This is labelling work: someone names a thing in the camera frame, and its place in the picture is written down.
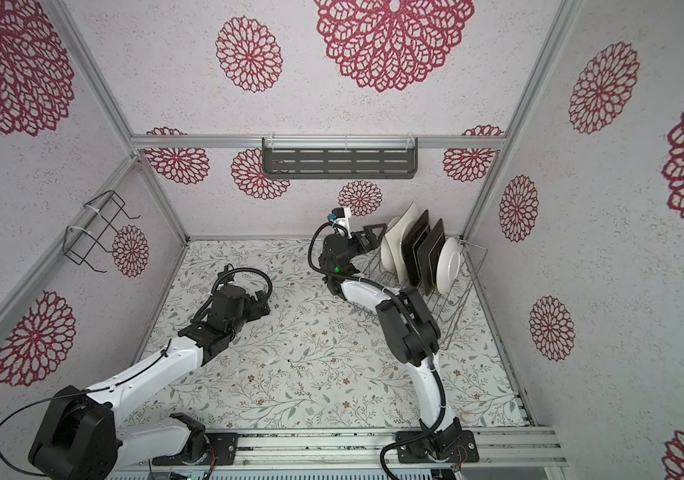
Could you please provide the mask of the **white square plate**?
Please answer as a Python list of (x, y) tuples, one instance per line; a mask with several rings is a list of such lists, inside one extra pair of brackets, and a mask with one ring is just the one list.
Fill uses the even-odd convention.
[(404, 254), (402, 251), (403, 243), (419, 216), (419, 208), (417, 204), (413, 202), (385, 235), (385, 239), (391, 251), (399, 284), (403, 284), (408, 279)]

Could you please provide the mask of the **large black square plate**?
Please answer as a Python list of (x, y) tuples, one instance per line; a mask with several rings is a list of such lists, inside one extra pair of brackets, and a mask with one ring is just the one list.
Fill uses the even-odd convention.
[(429, 211), (425, 210), (409, 228), (401, 242), (401, 251), (406, 266), (407, 280), (408, 283), (414, 287), (418, 286), (421, 280), (417, 251), (430, 233), (430, 229)]

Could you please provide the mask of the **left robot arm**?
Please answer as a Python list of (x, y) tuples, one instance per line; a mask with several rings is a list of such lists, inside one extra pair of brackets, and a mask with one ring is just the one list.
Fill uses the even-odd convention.
[(159, 457), (203, 461), (210, 451), (206, 428), (188, 414), (145, 426), (123, 423), (155, 394), (215, 359), (245, 324), (268, 315), (272, 291), (249, 294), (232, 283), (216, 287), (191, 323), (158, 352), (86, 389), (60, 390), (29, 462), (50, 479), (106, 479), (116, 469)]

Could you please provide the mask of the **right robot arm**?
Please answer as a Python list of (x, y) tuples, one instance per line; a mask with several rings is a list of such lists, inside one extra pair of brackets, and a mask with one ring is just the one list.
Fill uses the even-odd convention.
[(364, 231), (326, 221), (308, 246), (310, 268), (323, 276), (332, 295), (375, 315), (387, 347), (411, 376), (420, 410), (420, 432), (397, 440), (382, 452), (414, 448), (436, 461), (446, 461), (463, 433), (451, 408), (440, 372), (440, 328), (420, 292), (400, 290), (368, 278), (353, 259), (373, 249)]

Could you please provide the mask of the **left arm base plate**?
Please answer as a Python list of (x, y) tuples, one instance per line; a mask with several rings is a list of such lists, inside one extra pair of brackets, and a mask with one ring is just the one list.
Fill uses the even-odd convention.
[(229, 466), (234, 463), (238, 446), (237, 433), (194, 433), (183, 449), (175, 455), (155, 457), (159, 466)]

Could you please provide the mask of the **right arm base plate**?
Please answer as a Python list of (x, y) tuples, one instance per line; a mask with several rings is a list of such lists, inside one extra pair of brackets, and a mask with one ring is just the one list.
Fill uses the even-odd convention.
[(464, 464), (480, 461), (479, 450), (473, 433), (469, 430), (449, 432), (414, 442), (419, 434), (416, 430), (401, 430), (395, 440), (410, 443), (398, 448), (398, 461), (401, 464), (449, 463)]

